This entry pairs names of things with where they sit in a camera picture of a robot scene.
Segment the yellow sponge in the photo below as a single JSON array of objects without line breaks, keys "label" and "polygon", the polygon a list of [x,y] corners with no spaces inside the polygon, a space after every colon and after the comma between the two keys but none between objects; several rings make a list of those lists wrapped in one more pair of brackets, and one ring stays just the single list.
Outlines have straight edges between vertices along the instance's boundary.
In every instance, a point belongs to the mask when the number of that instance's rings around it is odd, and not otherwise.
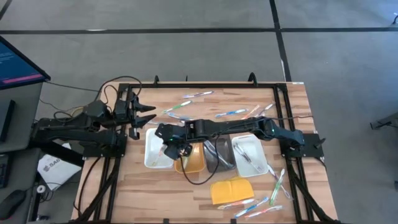
[{"label": "yellow sponge", "polygon": [[241,177],[215,182],[211,185],[211,201],[213,205],[236,202],[253,196],[254,192],[250,182]]}]

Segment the wooden tabletop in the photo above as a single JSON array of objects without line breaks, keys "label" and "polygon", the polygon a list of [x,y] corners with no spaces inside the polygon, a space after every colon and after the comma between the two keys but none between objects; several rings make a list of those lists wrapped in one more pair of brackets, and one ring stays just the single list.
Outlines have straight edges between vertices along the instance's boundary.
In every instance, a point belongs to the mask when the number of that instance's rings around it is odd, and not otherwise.
[{"label": "wooden tabletop", "polygon": [[[116,88],[119,82],[110,83]],[[294,116],[311,115],[305,87],[302,83],[287,83],[290,105]],[[274,94],[270,88],[143,88],[139,95],[140,103],[144,105],[156,106],[156,110],[144,114],[157,114],[154,121],[176,122],[174,118],[169,118],[161,114],[162,110],[171,108],[186,101],[183,95],[199,93],[204,91],[215,91],[211,95],[192,98],[193,103],[174,112],[177,114],[188,115],[194,119],[212,119],[215,121],[227,121],[240,119],[243,114],[225,116],[215,119],[215,114],[247,108],[253,109],[256,105],[265,107],[274,102]],[[108,105],[113,107],[116,93],[112,88],[107,88],[106,93],[109,99]],[[286,116],[285,105],[281,100],[284,117]],[[273,106],[267,111],[266,116],[277,117],[276,107]],[[305,133],[313,133],[316,129],[312,118],[295,118],[295,127]],[[213,176],[203,185],[192,185],[187,182],[183,174],[179,174],[173,169],[150,169],[144,165],[145,138],[149,128],[156,128],[153,124],[147,124],[140,129],[141,139],[134,141],[128,139],[126,155],[121,160],[120,172],[116,198],[113,207],[112,223],[162,223],[164,218],[169,218],[171,223],[229,223],[234,214],[242,210],[243,206],[238,206],[229,210],[217,210],[218,205],[213,205],[210,197],[210,185],[219,180],[226,180],[238,175],[237,170],[220,172]],[[234,134],[231,137],[245,135]],[[280,155],[278,140],[261,141],[266,155],[267,162],[279,174],[285,167],[285,159]],[[81,180],[83,180],[95,158],[85,162]],[[337,218],[333,198],[330,192],[328,177],[325,168],[315,159],[304,158],[303,164],[307,178],[308,189],[319,206],[332,218]],[[101,172],[103,169],[103,159],[95,165],[90,174],[84,189],[82,207],[86,208],[98,192]],[[210,173],[207,169],[199,173],[187,174],[194,182],[201,182],[208,178]],[[275,179],[268,174],[247,178],[250,181],[254,196],[261,199],[265,196],[270,197],[275,187]],[[289,180],[286,176],[283,186],[290,191]],[[306,218],[303,198],[300,195],[300,206],[303,218]],[[108,194],[104,198],[101,217],[104,218]],[[282,191],[279,192],[276,205],[283,205],[284,209],[271,212],[245,220],[239,218],[239,223],[295,223],[293,203],[286,199]],[[74,211],[72,218],[77,217]]]}]

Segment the gray carpet floor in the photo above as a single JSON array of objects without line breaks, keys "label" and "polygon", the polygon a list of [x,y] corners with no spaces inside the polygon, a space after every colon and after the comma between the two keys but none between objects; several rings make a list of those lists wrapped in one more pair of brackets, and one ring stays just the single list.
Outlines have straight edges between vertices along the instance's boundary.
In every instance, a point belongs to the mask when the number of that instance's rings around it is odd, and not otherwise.
[{"label": "gray carpet floor", "polygon": [[[0,8],[5,4],[0,0]],[[277,0],[280,25],[386,27],[393,0]],[[265,0],[13,0],[0,30],[273,27]],[[274,33],[4,35],[55,83],[97,89],[133,75],[142,81],[284,81]],[[398,32],[283,33],[292,80],[305,82],[324,145],[338,216],[347,223],[398,220],[397,130],[370,121],[398,111]],[[59,108],[94,93],[45,84],[41,98]],[[37,119],[54,110],[40,104]],[[77,184],[40,207],[66,222]]]}]

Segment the yellow container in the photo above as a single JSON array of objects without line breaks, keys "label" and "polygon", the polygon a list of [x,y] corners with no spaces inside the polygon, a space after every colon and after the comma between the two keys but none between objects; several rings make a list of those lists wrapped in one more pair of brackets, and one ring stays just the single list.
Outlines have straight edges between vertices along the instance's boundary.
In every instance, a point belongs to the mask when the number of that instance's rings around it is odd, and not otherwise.
[{"label": "yellow container", "polygon": [[[203,154],[203,143],[192,144],[192,152],[189,157],[183,157],[185,173],[200,172],[205,168],[205,155]],[[174,161],[175,171],[182,174],[181,160]]]}]

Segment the keyboard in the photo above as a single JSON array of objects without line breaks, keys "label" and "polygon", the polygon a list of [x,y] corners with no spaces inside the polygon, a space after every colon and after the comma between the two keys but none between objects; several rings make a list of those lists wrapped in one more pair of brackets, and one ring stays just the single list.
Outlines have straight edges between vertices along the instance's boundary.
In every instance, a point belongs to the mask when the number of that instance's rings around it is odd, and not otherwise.
[{"label": "keyboard", "polygon": [[9,174],[9,157],[7,154],[0,154],[0,189],[7,186]]}]

